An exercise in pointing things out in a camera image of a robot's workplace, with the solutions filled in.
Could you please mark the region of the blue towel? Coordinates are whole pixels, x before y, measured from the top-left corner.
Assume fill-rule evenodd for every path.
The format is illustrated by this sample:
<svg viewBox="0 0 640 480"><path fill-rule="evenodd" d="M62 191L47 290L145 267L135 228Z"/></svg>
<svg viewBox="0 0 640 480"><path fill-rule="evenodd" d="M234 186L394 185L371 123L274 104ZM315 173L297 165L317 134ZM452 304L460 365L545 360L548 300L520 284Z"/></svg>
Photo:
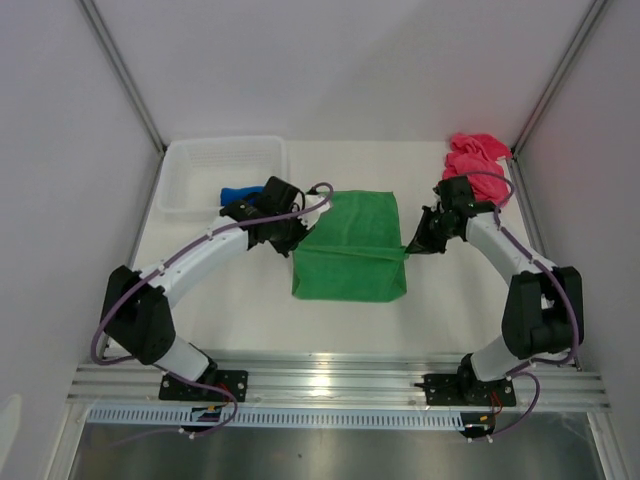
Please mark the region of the blue towel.
<svg viewBox="0 0 640 480"><path fill-rule="evenodd" d="M220 206L226 207L227 205L237 201L248 198L251 202L251 198L263 191L263 186L251 186L242 188L229 188L223 187L220 191Z"/></svg>

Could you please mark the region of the green towel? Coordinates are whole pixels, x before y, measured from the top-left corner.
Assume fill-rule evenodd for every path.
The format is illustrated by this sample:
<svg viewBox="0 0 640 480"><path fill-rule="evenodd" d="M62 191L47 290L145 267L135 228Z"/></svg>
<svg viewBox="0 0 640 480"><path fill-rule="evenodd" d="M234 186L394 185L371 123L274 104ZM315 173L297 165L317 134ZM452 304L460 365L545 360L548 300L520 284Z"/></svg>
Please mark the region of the green towel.
<svg viewBox="0 0 640 480"><path fill-rule="evenodd" d="M300 300L388 303L407 293L399 210L391 192L341 191L293 252Z"/></svg>

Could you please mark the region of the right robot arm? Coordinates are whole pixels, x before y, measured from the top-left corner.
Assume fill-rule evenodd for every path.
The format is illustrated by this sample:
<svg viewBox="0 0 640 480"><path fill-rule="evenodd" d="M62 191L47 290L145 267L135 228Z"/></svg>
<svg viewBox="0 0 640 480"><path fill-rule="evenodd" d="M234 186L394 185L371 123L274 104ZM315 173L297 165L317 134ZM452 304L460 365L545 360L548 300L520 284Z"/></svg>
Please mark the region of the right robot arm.
<svg viewBox="0 0 640 480"><path fill-rule="evenodd" d="M406 249L409 255L443 254L459 238L478 250L508 287L499 336L466 355L456 389L468 403L489 396L493 381L536 364L572 362L584 340L582 277L526 247L501 220L501 206L476 198L466 176L440 181L438 201L424 207Z"/></svg>

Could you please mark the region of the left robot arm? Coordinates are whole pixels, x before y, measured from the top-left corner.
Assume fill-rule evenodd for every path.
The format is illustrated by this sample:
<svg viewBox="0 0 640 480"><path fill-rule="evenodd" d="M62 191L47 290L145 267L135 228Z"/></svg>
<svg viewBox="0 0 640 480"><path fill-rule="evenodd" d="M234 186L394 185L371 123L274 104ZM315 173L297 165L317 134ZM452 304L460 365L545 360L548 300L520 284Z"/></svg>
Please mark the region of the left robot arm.
<svg viewBox="0 0 640 480"><path fill-rule="evenodd" d="M259 191L223 205L199 236L169 257L140 270L116 268L93 339L107 335L127 359L164 371L194 399L209 398L217 365L177 334L173 308L213 270L258 245L288 256L330 209L332 195L325 182L302 191L272 176Z"/></svg>

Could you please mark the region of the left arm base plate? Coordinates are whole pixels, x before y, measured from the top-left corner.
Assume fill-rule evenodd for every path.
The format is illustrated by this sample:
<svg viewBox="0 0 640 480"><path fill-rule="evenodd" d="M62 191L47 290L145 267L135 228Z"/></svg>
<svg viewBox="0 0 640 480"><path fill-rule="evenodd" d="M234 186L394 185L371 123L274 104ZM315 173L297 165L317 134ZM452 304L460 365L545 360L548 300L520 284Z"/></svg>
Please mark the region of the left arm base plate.
<svg viewBox="0 0 640 480"><path fill-rule="evenodd" d="M158 398L176 402L227 402L232 395L238 403L245 401L249 386L246 370L215 370L195 382L185 383L174 375L162 377Z"/></svg>

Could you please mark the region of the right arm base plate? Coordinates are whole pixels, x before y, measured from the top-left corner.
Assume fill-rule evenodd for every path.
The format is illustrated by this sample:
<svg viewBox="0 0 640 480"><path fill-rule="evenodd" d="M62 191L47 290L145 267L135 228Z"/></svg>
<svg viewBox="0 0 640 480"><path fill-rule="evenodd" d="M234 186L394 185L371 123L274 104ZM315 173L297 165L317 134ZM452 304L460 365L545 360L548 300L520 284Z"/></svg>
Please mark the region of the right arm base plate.
<svg viewBox="0 0 640 480"><path fill-rule="evenodd" d="M457 374L432 373L413 386L423 391L429 406L516 406L513 383L506 379L480 382Z"/></svg>

